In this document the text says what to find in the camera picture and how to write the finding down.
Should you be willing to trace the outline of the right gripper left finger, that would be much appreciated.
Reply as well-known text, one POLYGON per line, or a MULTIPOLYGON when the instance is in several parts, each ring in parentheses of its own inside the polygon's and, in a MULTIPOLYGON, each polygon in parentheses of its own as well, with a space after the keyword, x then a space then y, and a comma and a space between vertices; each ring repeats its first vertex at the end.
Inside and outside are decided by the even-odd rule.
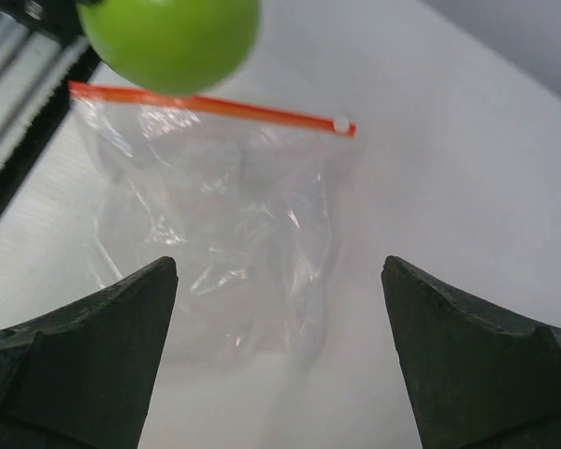
POLYGON ((0 448, 136 448, 177 287, 165 256, 0 329, 0 448))

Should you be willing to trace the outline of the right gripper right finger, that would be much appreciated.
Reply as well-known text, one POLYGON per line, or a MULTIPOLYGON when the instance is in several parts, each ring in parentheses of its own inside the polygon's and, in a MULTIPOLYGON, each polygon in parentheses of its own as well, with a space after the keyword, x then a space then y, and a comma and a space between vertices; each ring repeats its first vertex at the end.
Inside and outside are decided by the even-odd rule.
POLYGON ((396 256, 381 282, 424 448, 561 448, 561 328, 396 256))

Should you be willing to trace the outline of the clear zip top bag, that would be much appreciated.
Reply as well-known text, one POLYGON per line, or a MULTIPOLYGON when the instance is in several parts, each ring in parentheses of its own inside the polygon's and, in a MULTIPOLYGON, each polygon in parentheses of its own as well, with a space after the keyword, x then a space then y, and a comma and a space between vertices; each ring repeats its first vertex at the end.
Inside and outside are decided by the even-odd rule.
POLYGON ((325 337, 332 231, 324 172, 353 122, 205 97, 73 81, 79 130, 104 191, 96 277, 172 257, 179 284, 165 358, 296 358, 325 337))

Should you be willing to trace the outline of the light green fake apple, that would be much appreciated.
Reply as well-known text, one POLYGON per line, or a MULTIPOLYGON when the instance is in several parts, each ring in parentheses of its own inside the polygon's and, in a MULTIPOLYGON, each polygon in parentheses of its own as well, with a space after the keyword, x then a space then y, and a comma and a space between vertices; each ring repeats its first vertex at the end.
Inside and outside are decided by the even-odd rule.
POLYGON ((122 78, 166 95, 196 94, 248 58, 259 1, 78 1, 84 34, 122 78))

